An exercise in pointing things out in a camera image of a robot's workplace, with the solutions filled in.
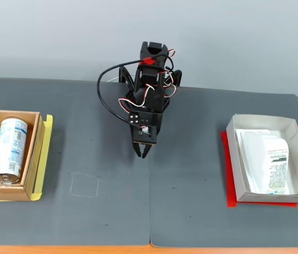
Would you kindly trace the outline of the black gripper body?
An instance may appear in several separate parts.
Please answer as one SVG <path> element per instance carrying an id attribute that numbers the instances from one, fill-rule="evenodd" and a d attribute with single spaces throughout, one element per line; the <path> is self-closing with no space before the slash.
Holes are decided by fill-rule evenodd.
<path id="1" fill-rule="evenodd" d="M 132 108 L 128 115 L 132 141 L 142 144 L 156 144 L 161 129 L 162 114 Z"/>

